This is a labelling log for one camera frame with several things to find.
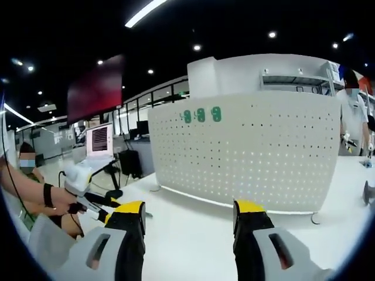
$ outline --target face mask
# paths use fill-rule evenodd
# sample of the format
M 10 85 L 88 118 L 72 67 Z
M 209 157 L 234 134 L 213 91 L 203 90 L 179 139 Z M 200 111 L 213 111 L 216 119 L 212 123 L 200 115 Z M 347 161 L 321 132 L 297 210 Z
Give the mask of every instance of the face mask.
M 35 168 L 35 160 L 20 160 L 19 164 L 21 171 L 26 174 L 33 172 L 33 169 Z

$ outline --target yellow and black handle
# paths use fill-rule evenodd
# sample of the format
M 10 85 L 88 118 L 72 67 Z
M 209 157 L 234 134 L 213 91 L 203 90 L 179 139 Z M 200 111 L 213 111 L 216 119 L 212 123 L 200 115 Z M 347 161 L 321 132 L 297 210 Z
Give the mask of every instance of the yellow and black handle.
M 265 280 L 263 259 L 253 232 L 274 228 L 274 225 L 262 206 L 249 201 L 235 200 L 233 212 L 233 252 L 238 281 Z
M 116 259 L 115 280 L 142 280 L 142 268 L 146 252 L 144 235 L 146 233 L 146 205 L 134 201 L 118 206 L 112 214 L 104 211 L 100 219 L 105 228 L 126 231 Z

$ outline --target person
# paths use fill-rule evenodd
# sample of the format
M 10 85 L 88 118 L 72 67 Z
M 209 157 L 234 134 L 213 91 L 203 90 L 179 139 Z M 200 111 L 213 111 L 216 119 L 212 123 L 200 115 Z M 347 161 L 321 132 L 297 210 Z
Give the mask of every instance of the person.
M 45 183 L 39 169 L 35 166 L 35 150 L 27 142 L 21 144 L 19 150 L 19 163 L 21 171 L 33 181 Z M 65 230 L 74 239 L 82 236 L 82 228 L 77 214 L 67 214 L 64 209 L 45 207 L 43 204 L 36 204 L 23 201 L 23 204 L 30 215 L 26 215 L 23 222 L 31 230 L 39 214 L 48 216 L 58 227 Z
M 4 109 L 4 97 L 0 101 L 0 109 Z M 50 204 L 62 213 L 68 212 L 70 207 L 77 203 L 76 196 L 70 194 L 65 189 L 33 181 L 8 163 L 6 153 L 9 150 L 9 142 L 4 110 L 0 111 L 0 134 L 1 187 L 13 196 L 20 196 L 23 200 L 37 204 Z M 27 243 L 29 231 L 24 223 L 11 210 L 9 210 L 9 216 L 20 238 L 24 243 Z
M 353 70 L 346 68 L 343 73 L 344 89 L 336 94 L 340 102 L 340 135 L 343 140 L 340 146 L 339 155 L 359 156 L 361 148 L 365 151 L 374 149 L 371 142 L 366 107 L 363 98 L 359 95 L 359 83 Z M 345 142 L 353 141 L 356 147 L 348 151 Z

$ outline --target wall-mounted tv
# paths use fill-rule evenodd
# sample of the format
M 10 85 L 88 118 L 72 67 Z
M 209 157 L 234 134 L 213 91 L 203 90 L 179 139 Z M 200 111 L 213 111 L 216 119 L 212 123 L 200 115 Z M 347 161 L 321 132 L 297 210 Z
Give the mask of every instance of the wall-mounted tv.
M 110 111 L 122 104 L 122 55 L 112 57 L 74 82 L 67 96 L 67 122 Z

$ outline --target person in white coat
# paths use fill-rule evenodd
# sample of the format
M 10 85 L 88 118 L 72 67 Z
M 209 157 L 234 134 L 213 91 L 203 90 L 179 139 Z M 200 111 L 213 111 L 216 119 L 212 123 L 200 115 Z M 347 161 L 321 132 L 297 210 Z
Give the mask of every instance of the person in white coat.
M 359 95 L 359 83 L 356 74 L 351 69 L 344 71 L 345 88 L 337 92 L 336 98 L 340 101 L 341 107 L 341 146 L 339 155 L 341 156 L 359 156 L 363 149 L 373 151 L 374 146 L 371 141 L 369 128 L 367 126 L 367 112 L 364 106 L 363 98 Z M 351 140 L 356 147 L 351 147 L 348 151 L 345 143 Z

